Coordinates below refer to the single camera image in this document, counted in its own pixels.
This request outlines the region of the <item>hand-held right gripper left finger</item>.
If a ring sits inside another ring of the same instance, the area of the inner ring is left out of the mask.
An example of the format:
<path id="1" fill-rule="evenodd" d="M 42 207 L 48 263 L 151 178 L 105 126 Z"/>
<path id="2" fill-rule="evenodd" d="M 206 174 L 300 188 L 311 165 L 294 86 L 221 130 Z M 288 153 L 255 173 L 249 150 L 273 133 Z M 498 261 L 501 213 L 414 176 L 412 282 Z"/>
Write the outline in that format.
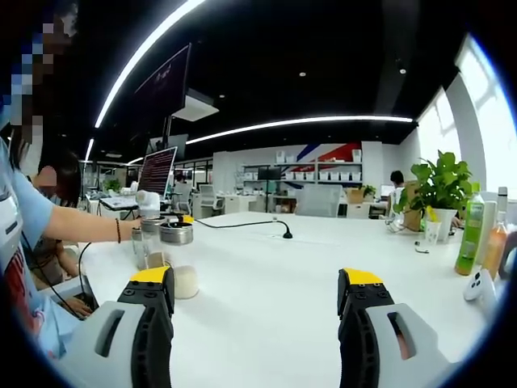
<path id="1" fill-rule="evenodd" d="M 73 387 L 170 387 L 174 270 L 135 274 L 74 333 L 59 371 Z"/>

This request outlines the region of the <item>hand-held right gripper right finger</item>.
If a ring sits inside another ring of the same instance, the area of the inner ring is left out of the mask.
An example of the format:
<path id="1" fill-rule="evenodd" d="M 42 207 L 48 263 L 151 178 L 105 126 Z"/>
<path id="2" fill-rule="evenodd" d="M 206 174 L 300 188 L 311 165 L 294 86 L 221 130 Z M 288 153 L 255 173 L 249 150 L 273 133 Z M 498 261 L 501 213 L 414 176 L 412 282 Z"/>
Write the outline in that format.
<path id="1" fill-rule="evenodd" d="M 378 276 L 340 269 L 337 313 L 341 387 L 437 387 L 448 375 L 435 330 Z"/>

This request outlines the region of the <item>person's left hand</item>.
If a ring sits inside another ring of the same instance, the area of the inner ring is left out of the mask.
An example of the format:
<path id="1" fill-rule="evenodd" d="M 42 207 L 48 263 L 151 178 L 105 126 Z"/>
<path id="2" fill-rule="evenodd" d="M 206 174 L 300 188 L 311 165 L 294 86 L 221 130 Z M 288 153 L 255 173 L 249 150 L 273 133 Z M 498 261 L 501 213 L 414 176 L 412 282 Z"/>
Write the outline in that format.
<path id="1" fill-rule="evenodd" d="M 141 219 L 137 218 L 131 221 L 118 221 L 119 240 L 126 241 L 132 238 L 132 231 L 141 227 Z"/>

